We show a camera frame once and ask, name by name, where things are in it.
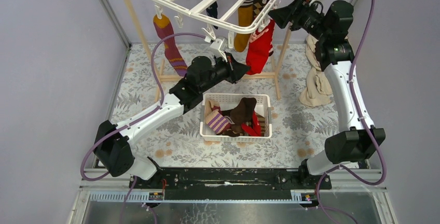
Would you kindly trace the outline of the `red sock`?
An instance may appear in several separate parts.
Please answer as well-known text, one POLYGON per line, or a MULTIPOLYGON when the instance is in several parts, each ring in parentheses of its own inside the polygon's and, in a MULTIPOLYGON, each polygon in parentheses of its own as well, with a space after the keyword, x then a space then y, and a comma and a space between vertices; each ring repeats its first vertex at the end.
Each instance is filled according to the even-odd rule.
POLYGON ((275 22, 269 19, 269 24, 262 30, 256 30, 249 39, 246 64, 250 67, 248 75, 262 72, 269 56, 273 50, 272 39, 275 22))
POLYGON ((257 112, 253 112, 251 121, 245 122, 241 124, 242 129, 245 132, 245 135, 252 137, 262 137, 260 136, 260 126, 257 120, 257 112))

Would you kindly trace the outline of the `dark brown sock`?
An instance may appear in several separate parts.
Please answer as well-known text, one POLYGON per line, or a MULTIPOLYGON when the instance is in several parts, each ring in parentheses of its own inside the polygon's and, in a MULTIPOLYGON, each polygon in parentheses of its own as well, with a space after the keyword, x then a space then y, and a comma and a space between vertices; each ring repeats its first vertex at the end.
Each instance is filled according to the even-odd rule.
POLYGON ((243 123, 252 121, 256 104, 256 98, 243 97, 239 104, 229 113, 229 117, 231 118, 232 122, 236 125, 241 125, 243 123))

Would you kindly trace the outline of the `brown cream striped sock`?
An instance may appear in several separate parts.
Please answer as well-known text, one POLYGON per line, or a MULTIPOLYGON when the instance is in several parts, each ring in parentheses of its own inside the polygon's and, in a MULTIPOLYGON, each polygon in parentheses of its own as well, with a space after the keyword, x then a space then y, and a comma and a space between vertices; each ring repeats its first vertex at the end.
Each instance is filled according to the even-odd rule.
POLYGON ((264 137, 266 135, 266 119, 264 116, 261 116, 259 114, 257 114, 256 116, 260 126, 260 136, 264 137))

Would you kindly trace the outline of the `purple striped beige sock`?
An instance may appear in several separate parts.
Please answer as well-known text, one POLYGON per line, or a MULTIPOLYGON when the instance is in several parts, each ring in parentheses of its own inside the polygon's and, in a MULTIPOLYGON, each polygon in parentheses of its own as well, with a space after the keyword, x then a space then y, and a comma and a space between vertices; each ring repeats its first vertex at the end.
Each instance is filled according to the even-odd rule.
POLYGON ((215 134, 221 135, 231 129, 233 121, 230 118, 230 110, 222 110, 219 103, 208 100, 205 103, 204 124, 215 134))

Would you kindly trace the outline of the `maroon purple striped sock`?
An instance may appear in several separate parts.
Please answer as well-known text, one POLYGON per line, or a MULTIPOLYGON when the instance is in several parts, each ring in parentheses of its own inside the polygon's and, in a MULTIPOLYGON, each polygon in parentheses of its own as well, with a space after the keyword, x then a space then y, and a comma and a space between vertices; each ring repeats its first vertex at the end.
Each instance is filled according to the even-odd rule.
MULTIPOLYGON (((157 36, 160 39, 164 39, 174 34, 174 29, 172 27, 171 21, 164 14, 161 14, 160 17, 154 15, 153 24, 157 36)), ((170 37, 169 39, 164 41, 164 54, 176 73, 179 76, 184 77, 186 75, 187 65, 183 57, 181 56, 179 49, 176 46, 174 37, 170 37)))

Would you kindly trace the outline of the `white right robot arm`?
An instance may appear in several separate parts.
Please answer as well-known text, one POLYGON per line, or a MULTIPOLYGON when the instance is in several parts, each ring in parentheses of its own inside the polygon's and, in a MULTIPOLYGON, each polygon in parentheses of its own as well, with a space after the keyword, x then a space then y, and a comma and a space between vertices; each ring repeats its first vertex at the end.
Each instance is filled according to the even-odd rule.
POLYGON ((301 164, 305 170, 297 180, 306 189, 318 182, 318 175, 338 165, 369 159, 386 137, 368 115, 355 74, 355 54, 346 38, 354 7, 337 0, 322 13, 318 6, 315 0, 294 0, 268 13, 278 27, 290 24, 291 31, 303 29, 318 40, 315 57, 329 81, 338 112, 339 133, 326 139, 324 151, 301 164))

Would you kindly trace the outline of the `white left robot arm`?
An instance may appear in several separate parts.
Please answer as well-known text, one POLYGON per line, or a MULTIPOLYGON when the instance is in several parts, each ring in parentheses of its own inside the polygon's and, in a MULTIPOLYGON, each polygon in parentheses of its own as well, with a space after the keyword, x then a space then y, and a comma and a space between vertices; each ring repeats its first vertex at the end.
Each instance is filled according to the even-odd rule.
POLYGON ((222 81, 237 83, 249 70, 228 53, 226 59, 195 57, 186 75, 163 98, 143 112, 119 124, 106 120, 97 131, 93 153, 112 177, 129 173, 141 178, 148 188, 160 184, 158 166, 151 159, 136 158, 137 142, 164 123, 180 117, 203 100, 203 94, 222 81))

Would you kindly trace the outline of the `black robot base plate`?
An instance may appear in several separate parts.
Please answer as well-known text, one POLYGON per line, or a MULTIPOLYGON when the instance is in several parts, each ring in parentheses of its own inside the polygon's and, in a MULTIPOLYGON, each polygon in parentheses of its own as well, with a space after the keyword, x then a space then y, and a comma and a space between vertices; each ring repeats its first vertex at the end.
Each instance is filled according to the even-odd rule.
POLYGON ((227 169, 163 167, 150 179, 130 183, 156 190, 165 200, 291 200, 293 191, 332 188, 329 176, 299 169, 227 169))

